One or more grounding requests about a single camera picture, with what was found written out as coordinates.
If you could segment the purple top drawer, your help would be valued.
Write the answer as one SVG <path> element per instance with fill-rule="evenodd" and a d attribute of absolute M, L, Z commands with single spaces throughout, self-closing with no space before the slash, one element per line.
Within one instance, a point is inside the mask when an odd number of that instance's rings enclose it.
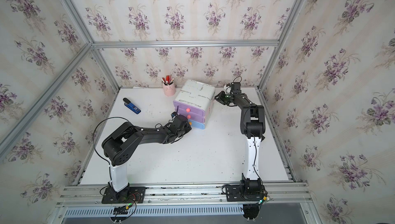
<path fill-rule="evenodd" d="M 190 108 L 190 110 L 191 110 L 190 113 L 192 113 L 192 114 L 196 114 L 196 115 L 201 116 L 201 117 L 204 117 L 206 115 L 205 110 L 200 108 L 200 107 L 196 107 L 196 106 L 193 106 L 193 105 L 190 105 L 190 104 L 186 104 L 186 103 L 183 103 L 183 102 L 180 102 L 180 101 L 176 101 L 176 100 L 173 101 L 173 104 L 174 104 L 175 110 L 178 113 L 181 113 L 181 112 L 185 112 L 186 113 L 186 108 Z"/>

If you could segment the blue bottom drawer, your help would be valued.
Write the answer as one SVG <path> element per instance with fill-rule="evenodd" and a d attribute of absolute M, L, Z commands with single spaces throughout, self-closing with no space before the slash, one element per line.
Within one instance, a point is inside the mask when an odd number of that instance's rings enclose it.
<path fill-rule="evenodd" d="M 189 120 L 189 122 L 192 123 L 191 127 L 193 128 L 197 128 L 197 129 L 205 129 L 205 124 L 204 123 L 200 123 L 194 120 Z"/>

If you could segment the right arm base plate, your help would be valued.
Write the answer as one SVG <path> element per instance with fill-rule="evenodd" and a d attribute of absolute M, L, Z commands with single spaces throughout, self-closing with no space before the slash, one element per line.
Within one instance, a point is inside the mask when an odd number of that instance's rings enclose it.
<path fill-rule="evenodd" d="M 263 203 L 268 200 L 267 191 L 264 187 L 245 187 L 240 185 L 225 184 L 221 188 L 227 202 L 257 202 Z"/>

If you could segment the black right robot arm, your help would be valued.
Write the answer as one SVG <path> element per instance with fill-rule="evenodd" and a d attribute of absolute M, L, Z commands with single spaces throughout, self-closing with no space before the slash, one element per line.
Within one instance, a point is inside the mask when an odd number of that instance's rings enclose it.
<path fill-rule="evenodd" d="M 263 184 L 259 175 L 259 150 L 260 143 L 265 139 L 264 107 L 253 103 L 241 91 L 240 82 L 225 85 L 215 100 L 224 106 L 240 108 L 240 131 L 246 137 L 246 170 L 240 181 L 241 192 L 252 194 L 261 191 Z"/>

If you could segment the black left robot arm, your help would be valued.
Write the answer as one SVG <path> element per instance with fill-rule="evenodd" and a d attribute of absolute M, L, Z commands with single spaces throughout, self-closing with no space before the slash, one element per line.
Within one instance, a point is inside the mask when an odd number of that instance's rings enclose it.
<path fill-rule="evenodd" d="M 144 128 L 133 125 L 129 120 L 113 131 L 101 144 L 103 155 L 99 157 L 109 164 L 109 187 L 115 192 L 129 188 L 127 162 L 137 147 L 143 144 L 172 144 L 192 130 L 185 116 L 176 115 L 166 125 Z"/>

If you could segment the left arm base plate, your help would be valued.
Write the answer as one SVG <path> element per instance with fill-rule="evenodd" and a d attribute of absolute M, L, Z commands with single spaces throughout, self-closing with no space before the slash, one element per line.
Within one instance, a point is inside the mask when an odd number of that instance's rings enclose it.
<path fill-rule="evenodd" d="M 107 186 L 102 194 L 102 204 L 143 203 L 146 193 L 145 187 L 126 187 L 120 192 L 115 192 L 111 186 Z"/>

